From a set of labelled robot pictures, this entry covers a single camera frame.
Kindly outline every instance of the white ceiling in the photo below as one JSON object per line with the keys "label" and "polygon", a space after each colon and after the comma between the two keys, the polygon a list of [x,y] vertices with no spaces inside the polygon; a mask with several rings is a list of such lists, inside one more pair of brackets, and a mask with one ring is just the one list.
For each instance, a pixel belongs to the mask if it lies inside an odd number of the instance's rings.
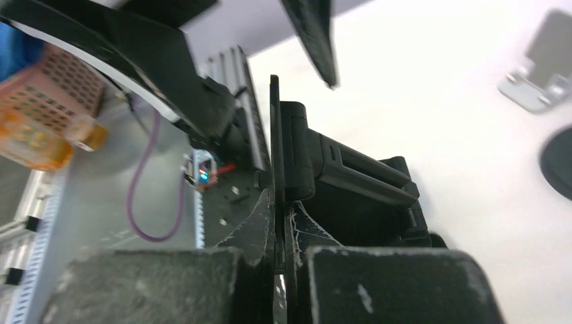
{"label": "white ceiling", "polygon": [[[94,0],[115,7],[126,0]],[[370,0],[333,0],[335,15]],[[219,0],[219,4],[182,26],[195,62],[240,45],[247,55],[260,52],[294,35],[281,0]]]}

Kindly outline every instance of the blue object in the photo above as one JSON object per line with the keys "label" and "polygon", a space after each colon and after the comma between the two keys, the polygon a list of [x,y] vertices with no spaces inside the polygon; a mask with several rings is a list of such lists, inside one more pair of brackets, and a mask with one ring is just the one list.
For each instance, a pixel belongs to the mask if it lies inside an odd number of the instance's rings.
{"label": "blue object", "polygon": [[36,63],[44,42],[0,22],[0,82]]}

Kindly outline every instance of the black foam pad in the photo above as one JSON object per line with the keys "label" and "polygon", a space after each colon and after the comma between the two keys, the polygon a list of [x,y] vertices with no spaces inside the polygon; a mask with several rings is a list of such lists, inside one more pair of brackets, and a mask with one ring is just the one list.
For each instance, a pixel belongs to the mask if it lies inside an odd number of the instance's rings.
{"label": "black foam pad", "polygon": [[572,200],[572,128],[553,137],[544,147],[540,167],[546,181]]}

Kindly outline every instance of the small electronic component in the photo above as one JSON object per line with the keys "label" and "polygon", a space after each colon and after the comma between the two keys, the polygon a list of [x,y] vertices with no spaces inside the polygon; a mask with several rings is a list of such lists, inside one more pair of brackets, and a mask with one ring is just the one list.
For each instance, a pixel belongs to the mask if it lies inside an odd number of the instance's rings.
{"label": "small electronic component", "polygon": [[191,157],[187,159],[185,179],[189,184],[199,191],[203,191],[205,188],[216,184],[218,181],[217,162],[213,157],[199,161],[196,174],[194,163],[195,161],[193,161]]}

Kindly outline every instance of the metal plate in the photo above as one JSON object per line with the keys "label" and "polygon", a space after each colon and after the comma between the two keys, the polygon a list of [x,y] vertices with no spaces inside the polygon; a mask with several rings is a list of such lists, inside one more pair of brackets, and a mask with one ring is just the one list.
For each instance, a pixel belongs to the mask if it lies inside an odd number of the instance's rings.
{"label": "metal plate", "polygon": [[525,61],[498,85],[500,93],[541,113],[562,103],[572,88],[572,16],[553,10],[540,27]]}

